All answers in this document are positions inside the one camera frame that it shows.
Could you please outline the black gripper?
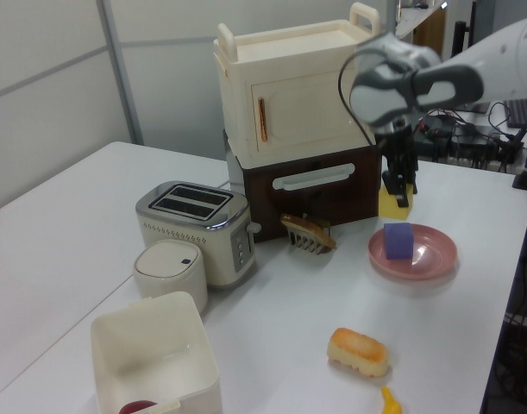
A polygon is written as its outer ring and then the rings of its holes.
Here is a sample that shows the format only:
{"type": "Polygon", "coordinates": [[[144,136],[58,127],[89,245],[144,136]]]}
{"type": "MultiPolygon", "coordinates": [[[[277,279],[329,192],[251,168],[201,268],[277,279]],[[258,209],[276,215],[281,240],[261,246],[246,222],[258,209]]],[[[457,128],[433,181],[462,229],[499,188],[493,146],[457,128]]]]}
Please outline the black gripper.
{"type": "Polygon", "coordinates": [[[418,159],[415,150],[413,128],[410,124],[386,134],[386,159],[388,171],[382,173],[382,180],[389,195],[394,196],[398,207],[407,208],[409,198],[407,183],[412,193],[417,194],[418,159]]]}

